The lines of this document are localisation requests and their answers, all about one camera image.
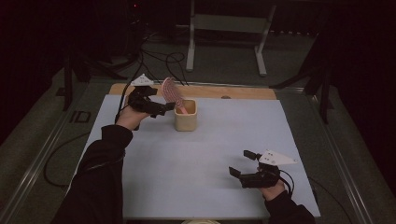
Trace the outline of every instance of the pink brush head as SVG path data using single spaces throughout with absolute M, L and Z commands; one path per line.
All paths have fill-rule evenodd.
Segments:
M 180 108 L 183 114 L 188 114 L 183 105 L 183 97 L 175 86 L 175 79 L 167 77 L 161 85 L 161 91 L 163 92 L 163 98 L 167 103 L 176 103 L 176 106 Z

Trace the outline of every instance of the black jacket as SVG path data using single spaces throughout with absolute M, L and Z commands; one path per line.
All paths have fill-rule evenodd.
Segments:
M 52 223 L 122 223 L 122 159 L 132 138 L 132 132 L 121 126 L 102 128 L 102 139 L 87 148 Z M 286 191 L 265 205 L 270 223 L 315 223 Z

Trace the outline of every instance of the beige container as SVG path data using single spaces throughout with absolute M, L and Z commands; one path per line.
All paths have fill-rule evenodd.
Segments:
M 175 129 L 180 132 L 191 132 L 197 127 L 197 103 L 195 100 L 183 100 L 188 114 L 183 114 L 180 108 L 175 108 Z

